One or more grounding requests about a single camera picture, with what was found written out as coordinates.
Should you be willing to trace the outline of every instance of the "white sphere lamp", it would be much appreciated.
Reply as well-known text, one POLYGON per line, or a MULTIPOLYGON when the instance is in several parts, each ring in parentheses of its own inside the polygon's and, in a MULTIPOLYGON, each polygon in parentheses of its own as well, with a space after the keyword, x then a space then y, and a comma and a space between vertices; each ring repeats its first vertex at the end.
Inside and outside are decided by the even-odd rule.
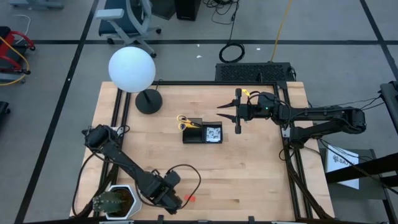
POLYGON ((155 79, 155 63, 150 55, 137 47, 124 47, 109 61, 112 82, 128 93, 139 93, 137 109, 144 114, 155 113, 162 107, 162 96, 157 90, 147 89, 155 79))

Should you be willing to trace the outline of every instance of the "lamp base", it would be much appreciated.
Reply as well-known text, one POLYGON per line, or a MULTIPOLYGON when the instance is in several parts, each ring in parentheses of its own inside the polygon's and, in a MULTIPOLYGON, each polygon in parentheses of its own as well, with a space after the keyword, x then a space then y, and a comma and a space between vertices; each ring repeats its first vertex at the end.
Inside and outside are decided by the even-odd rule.
POLYGON ((140 92, 136 98, 136 107, 143 114, 156 113, 160 110, 162 104, 162 96, 157 90, 144 90, 140 92))

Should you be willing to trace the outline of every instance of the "wooden tabletop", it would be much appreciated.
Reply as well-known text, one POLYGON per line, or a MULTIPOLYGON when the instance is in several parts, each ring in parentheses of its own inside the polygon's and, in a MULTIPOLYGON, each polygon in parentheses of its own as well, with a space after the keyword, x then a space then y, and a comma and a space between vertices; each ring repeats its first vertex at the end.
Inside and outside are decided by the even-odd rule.
MULTIPOLYGON (((270 119, 254 119, 242 122, 242 134, 237 135, 231 121, 216 115, 235 113, 235 108, 216 107, 231 102, 236 88, 273 93, 268 86, 160 86, 158 90, 163 97, 163 106, 152 115, 138 112, 134 104, 136 94, 132 95, 127 119, 131 130, 125 135, 123 151, 145 170, 158 169, 164 175, 174 165, 191 164, 202 176, 201 186, 195 194, 196 201, 190 202, 176 215, 144 205, 132 219, 156 220, 158 215, 165 215, 165 220, 245 221, 248 216, 254 216, 257 221, 294 220, 286 164, 278 158, 282 149, 279 127, 270 119), (178 114, 203 118, 203 121, 222 121, 223 143, 182 144, 176 121, 178 114)), ((288 88, 292 106, 308 106, 303 83, 288 83, 288 88)), ((111 123, 116 92, 113 83, 102 84, 93 126, 111 123)), ((312 122, 295 124, 307 127, 312 122)), ((306 146, 318 150, 313 139, 306 146)), ((90 154, 86 149, 84 160, 90 154)), ((309 191, 325 211, 334 216, 320 156, 307 149, 302 149, 301 154, 309 191)), ((75 203, 78 212, 98 188, 102 165, 95 157, 87 163, 75 203)), ((196 187, 198 177, 188 167, 176 171, 182 181, 175 190, 184 199, 196 187)), ((122 170, 118 183, 134 186, 133 179, 122 170)), ((305 217, 299 190, 298 193, 301 216, 305 217)))

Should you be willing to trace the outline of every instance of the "yellow cable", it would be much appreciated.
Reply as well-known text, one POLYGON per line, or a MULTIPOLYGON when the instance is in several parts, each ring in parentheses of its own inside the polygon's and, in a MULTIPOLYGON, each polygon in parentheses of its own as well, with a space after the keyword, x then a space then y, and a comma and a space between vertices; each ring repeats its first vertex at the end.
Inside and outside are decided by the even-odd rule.
MULTIPOLYGON (((16 49, 14 49, 13 47, 11 47, 11 45, 9 45, 9 44, 7 43, 7 41, 5 41, 2 37, 0 37, 0 40, 2 40, 11 50, 13 50, 13 51, 14 51, 16 54, 18 54, 22 59, 24 59, 24 61, 25 61, 25 63, 26 63, 26 70, 29 71, 29 62, 26 60, 26 58, 25 58, 21 53, 19 53, 16 49)), ((14 81, 9 82, 9 83, 0 84, 0 86, 8 86, 8 85, 15 84, 15 83, 21 81, 22 79, 24 79, 25 76, 26 76, 26 75, 23 74, 23 75, 22 75, 20 78, 18 78, 17 80, 14 80, 14 81)))
POLYGON ((272 57, 271 57, 271 60, 270 60, 271 62, 273 61, 276 49, 278 48, 278 40, 279 40, 279 36, 280 36, 280 31, 282 30, 282 27, 284 26, 284 22, 285 22, 287 13, 288 13, 288 11, 290 9, 290 6, 292 5, 292 1, 293 0, 289 0, 289 3, 287 5, 287 8, 286 8, 286 11, 285 11, 285 14, 284 14, 284 18, 282 19, 282 22, 280 23, 280 27, 279 27, 279 30, 278 30, 278 35, 276 36, 276 40, 275 40, 274 51, 272 53, 272 57))

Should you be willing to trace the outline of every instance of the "red object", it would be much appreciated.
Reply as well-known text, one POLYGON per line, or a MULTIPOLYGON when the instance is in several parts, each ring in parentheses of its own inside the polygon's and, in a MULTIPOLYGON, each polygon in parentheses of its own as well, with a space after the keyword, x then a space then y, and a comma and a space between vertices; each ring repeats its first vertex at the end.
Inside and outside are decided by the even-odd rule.
MULTIPOLYGON (((188 198, 189 198, 189 195, 186 195, 186 196, 184 197, 185 200, 188 200, 188 198)), ((197 198, 196 198, 195 196, 193 196, 193 195, 192 195, 192 197, 189 199, 190 202, 195 202, 196 200, 197 200, 197 198)))
MULTIPOLYGON (((35 45, 33 41, 31 41, 26 35, 23 33, 17 32, 17 31, 12 31, 8 27, 0 27, 0 36, 12 47, 16 48, 15 46, 12 45, 15 35, 21 36, 25 41, 27 42, 26 48, 29 48, 31 50, 35 49, 35 45)), ((1 60, 6 60, 9 62, 13 67, 11 68, 0 68, 2 71, 11 71, 11 72, 21 72, 22 71, 22 66, 18 64, 18 62, 14 61, 13 59, 7 57, 7 53, 10 49, 3 41, 0 40, 0 59, 1 60)))

